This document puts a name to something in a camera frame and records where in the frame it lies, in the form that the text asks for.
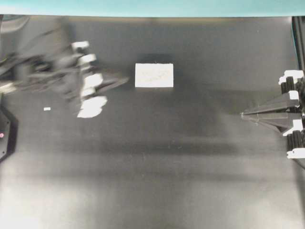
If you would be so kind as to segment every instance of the white block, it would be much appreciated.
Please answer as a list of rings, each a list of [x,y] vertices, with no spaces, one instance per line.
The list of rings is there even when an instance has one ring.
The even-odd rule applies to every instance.
[[[136,63],[135,87],[173,87],[173,64]]]

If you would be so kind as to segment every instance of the black table surface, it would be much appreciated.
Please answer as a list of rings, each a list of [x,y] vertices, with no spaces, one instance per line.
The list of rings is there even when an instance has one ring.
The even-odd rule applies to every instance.
[[[4,49],[52,20],[32,16]],[[68,21],[130,81],[92,119],[52,92],[4,97],[18,129],[0,164],[1,228],[304,228],[304,173],[285,138],[240,117],[297,68],[291,18]],[[137,62],[173,63],[174,88],[135,88]]]

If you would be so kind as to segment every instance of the white foam block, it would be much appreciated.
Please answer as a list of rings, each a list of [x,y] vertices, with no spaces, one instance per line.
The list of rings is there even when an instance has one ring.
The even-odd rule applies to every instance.
[[[135,87],[173,87],[173,64],[136,63]]]

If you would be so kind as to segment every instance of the motion-blurred robot arm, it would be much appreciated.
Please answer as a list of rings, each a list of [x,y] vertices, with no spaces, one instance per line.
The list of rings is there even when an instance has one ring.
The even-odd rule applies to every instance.
[[[0,62],[0,93],[51,89],[64,98],[80,118],[97,116],[107,103],[101,93],[117,87],[127,78],[120,71],[99,69],[95,54],[88,53],[89,42],[67,43],[62,26],[34,37],[18,52]],[[59,43],[47,54],[25,55],[50,36]]]

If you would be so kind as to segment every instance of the teal wall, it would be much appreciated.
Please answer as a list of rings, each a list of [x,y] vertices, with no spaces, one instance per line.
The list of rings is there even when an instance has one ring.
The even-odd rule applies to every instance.
[[[305,15],[305,0],[0,0],[1,14],[109,17]]]

